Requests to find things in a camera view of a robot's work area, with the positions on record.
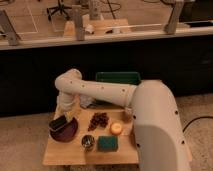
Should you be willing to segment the silver object behind arm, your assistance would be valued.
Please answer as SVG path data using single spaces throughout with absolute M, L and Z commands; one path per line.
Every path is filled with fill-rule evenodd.
M 80 97 L 80 106 L 83 109 L 87 109 L 90 107 L 94 107 L 96 105 L 96 100 L 89 96 L 81 96 Z

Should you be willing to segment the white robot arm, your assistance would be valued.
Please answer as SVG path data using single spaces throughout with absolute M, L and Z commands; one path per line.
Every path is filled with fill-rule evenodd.
M 140 171 L 191 171 L 187 143 L 171 90 L 160 80 L 138 85 L 85 81 L 77 69 L 55 79 L 57 105 L 71 108 L 73 96 L 83 94 L 132 110 Z

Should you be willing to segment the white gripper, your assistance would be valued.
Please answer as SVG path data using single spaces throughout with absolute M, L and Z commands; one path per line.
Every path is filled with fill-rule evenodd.
M 80 97 L 77 94 L 60 92 L 56 102 L 55 117 L 64 116 L 67 121 L 71 121 L 80 113 Z

